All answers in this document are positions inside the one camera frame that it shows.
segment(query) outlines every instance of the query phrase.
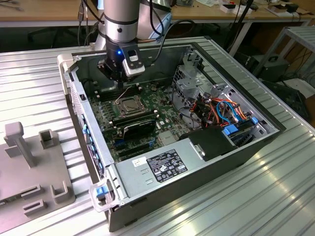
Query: robotic arm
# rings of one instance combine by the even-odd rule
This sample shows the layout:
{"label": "robotic arm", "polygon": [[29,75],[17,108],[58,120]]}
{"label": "robotic arm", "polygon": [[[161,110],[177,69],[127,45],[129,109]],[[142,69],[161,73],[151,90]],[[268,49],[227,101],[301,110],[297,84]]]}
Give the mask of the robotic arm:
{"label": "robotic arm", "polygon": [[140,0],[104,0],[106,56],[99,70],[122,88],[145,71],[136,42]]}

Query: cpu socket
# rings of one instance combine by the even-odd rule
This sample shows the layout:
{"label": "cpu socket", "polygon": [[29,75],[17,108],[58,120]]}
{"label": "cpu socket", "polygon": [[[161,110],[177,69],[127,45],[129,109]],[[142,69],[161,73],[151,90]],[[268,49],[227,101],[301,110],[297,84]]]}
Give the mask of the cpu socket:
{"label": "cpu socket", "polygon": [[121,98],[117,101],[116,104],[120,110],[121,115],[124,117],[132,116],[146,111],[138,96]]}

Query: metal shelf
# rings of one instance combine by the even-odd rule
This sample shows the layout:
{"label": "metal shelf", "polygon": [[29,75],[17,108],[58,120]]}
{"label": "metal shelf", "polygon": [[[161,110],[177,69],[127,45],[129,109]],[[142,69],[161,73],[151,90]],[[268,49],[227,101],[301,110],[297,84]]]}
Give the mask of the metal shelf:
{"label": "metal shelf", "polygon": [[[305,48],[311,50],[313,53],[315,52],[315,27],[284,27],[252,73],[253,75],[257,76],[259,74],[264,64],[267,62],[271,54],[275,51],[286,35],[289,36],[291,40],[280,53],[281,57],[284,57],[287,54],[294,42],[300,43]],[[311,63],[311,65],[303,72],[303,74],[308,73],[308,71],[314,66],[315,61]]]}
{"label": "metal shelf", "polygon": [[[56,130],[76,201],[7,235],[315,235],[315,130],[259,80],[204,37],[197,42],[287,130],[243,166],[160,208],[117,232],[94,211],[91,179],[63,98],[57,55],[89,47],[0,54],[0,142],[6,117],[25,124],[25,135]],[[221,82],[214,68],[205,71]]]}

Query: green circuit board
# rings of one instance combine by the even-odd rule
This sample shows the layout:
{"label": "green circuit board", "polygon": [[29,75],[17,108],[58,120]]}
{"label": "green circuit board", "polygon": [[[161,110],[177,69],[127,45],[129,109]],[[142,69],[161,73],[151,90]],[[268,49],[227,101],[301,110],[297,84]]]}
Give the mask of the green circuit board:
{"label": "green circuit board", "polygon": [[[125,141],[119,134],[119,129],[113,127],[110,121],[114,119],[123,118],[122,112],[115,102],[115,100],[100,102],[96,98],[90,99],[90,104],[99,124],[100,130],[109,147],[112,157],[116,162],[129,159],[133,156],[140,155],[150,150],[164,146],[159,138],[159,134],[167,132],[171,133],[177,141],[179,137],[191,131],[185,122],[180,118],[179,113],[174,110],[173,106],[167,99],[165,87],[158,87],[155,83],[148,83],[142,85],[140,94],[131,97],[124,97],[128,99],[138,99],[143,105],[144,111],[157,110],[156,126],[153,132],[148,135]],[[131,153],[126,156],[121,156],[121,152],[132,149],[141,145],[149,144],[148,148],[141,150],[141,152]]]}

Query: warning label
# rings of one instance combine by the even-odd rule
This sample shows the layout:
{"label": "warning label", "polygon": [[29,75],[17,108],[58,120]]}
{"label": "warning label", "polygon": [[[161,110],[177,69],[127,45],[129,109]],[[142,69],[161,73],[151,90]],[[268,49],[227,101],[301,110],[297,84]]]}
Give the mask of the warning label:
{"label": "warning label", "polygon": [[160,183],[188,170],[175,149],[148,158],[147,162]]}

